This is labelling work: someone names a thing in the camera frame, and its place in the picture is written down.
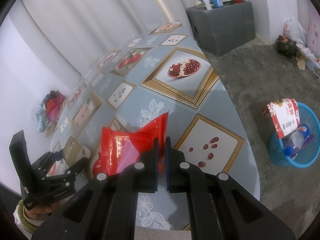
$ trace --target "clothes pile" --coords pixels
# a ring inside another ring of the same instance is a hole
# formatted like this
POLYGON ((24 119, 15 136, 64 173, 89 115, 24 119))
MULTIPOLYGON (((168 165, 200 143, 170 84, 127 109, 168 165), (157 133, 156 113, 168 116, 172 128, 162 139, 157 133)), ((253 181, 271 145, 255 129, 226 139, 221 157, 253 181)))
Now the clothes pile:
POLYGON ((46 95, 36 112, 38 132, 44 132, 58 119, 65 98, 58 90, 46 95))

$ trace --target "white flower pattern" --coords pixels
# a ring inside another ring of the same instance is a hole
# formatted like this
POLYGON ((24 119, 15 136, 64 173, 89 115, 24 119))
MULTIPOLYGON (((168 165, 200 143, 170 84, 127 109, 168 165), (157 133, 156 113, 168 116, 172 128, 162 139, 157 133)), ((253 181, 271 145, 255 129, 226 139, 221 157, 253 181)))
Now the white flower pattern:
POLYGON ((156 65, 156 63, 158 63, 160 61, 160 59, 159 58, 156 58, 156 57, 152 57, 152 56, 150 56, 150 57, 147 57, 145 60, 144 60, 144 63, 143 63, 143 65, 144 65, 144 67, 147 67, 147 66, 151 66, 151 67, 154 67, 155 65, 156 65))
POLYGON ((86 130, 87 137, 89 139, 89 143, 93 144, 96 141, 96 135, 97 135, 97 125, 94 125, 93 122, 90 122, 88 125, 88 128, 86 130))
POLYGON ((111 82, 111 78, 108 78, 108 80, 107 80, 107 81, 103 84, 103 86, 99 89, 99 93, 100 93, 100 94, 102 94, 102 93, 104 92, 104 90, 109 87, 110 82, 111 82))
POLYGON ((140 127, 144 127, 150 121, 157 118, 162 108, 164 108, 164 103, 159 102, 157 104, 156 101, 153 99, 149 104, 150 111, 143 109, 141 110, 141 116, 138 118, 138 123, 140 124, 140 127))
POLYGON ((158 36, 152 36, 150 40, 147 40, 146 45, 150 46, 157 38, 158 36))
POLYGON ((153 204, 151 203, 151 198, 141 195, 138 198, 136 215, 136 217, 141 220, 141 226, 148 227, 153 223, 153 228, 155 229, 170 230, 172 225, 165 221, 162 214, 152 212, 152 209, 153 204))

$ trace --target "blue waste basket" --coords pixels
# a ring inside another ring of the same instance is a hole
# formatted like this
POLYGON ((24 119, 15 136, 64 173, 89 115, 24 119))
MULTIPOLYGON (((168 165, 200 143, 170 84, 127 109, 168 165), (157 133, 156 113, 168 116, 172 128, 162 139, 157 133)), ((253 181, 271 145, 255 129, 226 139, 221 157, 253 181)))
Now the blue waste basket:
POLYGON ((298 153, 295 160, 284 155, 284 146, 275 132, 269 142, 268 153, 273 164, 278 166, 295 166, 297 168, 309 167, 317 159, 320 152, 320 124, 314 112, 305 104, 297 102, 300 123, 305 123, 310 128, 313 139, 298 153))

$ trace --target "white bottle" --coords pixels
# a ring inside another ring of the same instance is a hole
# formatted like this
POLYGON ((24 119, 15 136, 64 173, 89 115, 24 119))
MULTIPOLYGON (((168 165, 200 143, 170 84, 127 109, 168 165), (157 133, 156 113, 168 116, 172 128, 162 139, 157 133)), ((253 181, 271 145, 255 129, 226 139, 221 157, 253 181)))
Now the white bottle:
POLYGON ((205 7, 207 8, 208 11, 212 10, 211 4, 209 0, 203 0, 205 7))

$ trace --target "gray box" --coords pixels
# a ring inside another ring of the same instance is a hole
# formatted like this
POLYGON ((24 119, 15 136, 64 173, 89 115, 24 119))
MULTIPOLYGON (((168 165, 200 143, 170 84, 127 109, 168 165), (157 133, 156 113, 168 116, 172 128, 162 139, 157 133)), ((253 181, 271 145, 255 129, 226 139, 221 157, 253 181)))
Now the gray box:
POLYGON ((199 46, 218 57, 255 38, 250 2, 224 5, 210 11, 194 6, 186 12, 199 46))

